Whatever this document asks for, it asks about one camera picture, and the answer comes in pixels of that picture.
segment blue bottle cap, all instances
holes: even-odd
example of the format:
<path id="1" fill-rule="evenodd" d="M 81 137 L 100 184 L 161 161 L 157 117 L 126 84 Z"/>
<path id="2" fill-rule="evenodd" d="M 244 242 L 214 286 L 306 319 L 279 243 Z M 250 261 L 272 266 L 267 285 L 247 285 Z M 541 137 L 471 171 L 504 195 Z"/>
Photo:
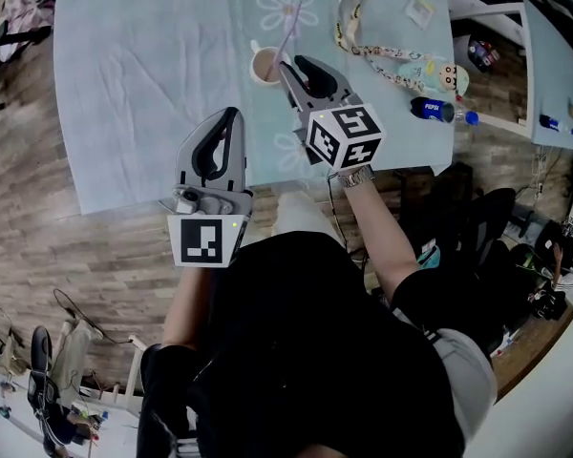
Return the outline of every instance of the blue bottle cap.
<path id="1" fill-rule="evenodd" d="M 475 112 L 469 111 L 469 112 L 465 115 L 465 122 L 467 122 L 467 124 L 469 124 L 469 125 L 477 126 L 477 125 L 479 124 L 478 114 L 475 113 Z"/>

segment hand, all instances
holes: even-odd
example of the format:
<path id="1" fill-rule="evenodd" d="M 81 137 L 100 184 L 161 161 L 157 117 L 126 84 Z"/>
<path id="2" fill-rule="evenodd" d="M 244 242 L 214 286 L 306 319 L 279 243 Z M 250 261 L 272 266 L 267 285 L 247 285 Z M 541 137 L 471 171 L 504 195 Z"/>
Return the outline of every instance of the hand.
<path id="1" fill-rule="evenodd" d="M 562 261 L 562 248 L 557 242 L 552 247 L 554 249 L 554 260 L 556 260 L 556 263 L 560 263 Z"/>

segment white cube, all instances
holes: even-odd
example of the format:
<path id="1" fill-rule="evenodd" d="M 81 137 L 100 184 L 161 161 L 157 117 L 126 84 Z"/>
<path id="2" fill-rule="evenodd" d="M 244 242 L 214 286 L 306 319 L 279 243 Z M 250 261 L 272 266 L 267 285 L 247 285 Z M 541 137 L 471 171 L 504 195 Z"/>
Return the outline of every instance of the white cube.
<path id="1" fill-rule="evenodd" d="M 385 137 L 371 104 L 349 105 L 310 113 L 306 145 L 339 172 L 371 163 Z"/>

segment cartoon character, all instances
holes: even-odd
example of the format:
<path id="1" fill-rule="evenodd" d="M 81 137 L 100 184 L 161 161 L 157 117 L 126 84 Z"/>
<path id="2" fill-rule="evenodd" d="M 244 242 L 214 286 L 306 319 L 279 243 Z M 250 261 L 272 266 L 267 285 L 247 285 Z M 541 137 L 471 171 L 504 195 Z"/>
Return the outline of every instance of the cartoon character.
<path id="1" fill-rule="evenodd" d="M 469 74 L 460 66 L 437 61 L 402 64 L 397 74 L 404 79 L 419 81 L 425 92 L 452 92 L 463 96 L 469 87 Z"/>

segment pink cloth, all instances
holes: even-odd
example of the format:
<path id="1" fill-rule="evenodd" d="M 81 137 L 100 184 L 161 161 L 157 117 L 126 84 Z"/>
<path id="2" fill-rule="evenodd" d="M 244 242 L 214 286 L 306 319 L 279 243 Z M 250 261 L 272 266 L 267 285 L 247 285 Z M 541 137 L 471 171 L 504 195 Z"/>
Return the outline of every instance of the pink cloth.
<path id="1" fill-rule="evenodd" d="M 5 0 L 2 22 L 9 22 L 9 34 L 35 31 L 44 26 L 53 26 L 55 9 L 53 2 L 46 0 Z M 0 61 L 7 62 L 26 43 L 0 47 Z"/>

